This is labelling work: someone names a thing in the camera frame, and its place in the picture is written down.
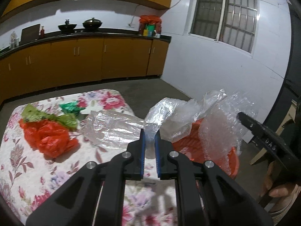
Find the person's right hand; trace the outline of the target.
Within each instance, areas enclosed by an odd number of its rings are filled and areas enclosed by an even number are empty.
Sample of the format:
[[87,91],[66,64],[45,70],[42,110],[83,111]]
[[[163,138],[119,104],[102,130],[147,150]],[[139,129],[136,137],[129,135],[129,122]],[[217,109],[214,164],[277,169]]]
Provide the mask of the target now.
[[277,161],[273,161],[269,164],[260,197],[263,197],[268,192],[268,195],[272,198],[286,198],[294,194],[298,189],[298,185],[292,183],[275,185],[275,179],[273,179],[272,176],[275,175],[275,171],[278,167]]

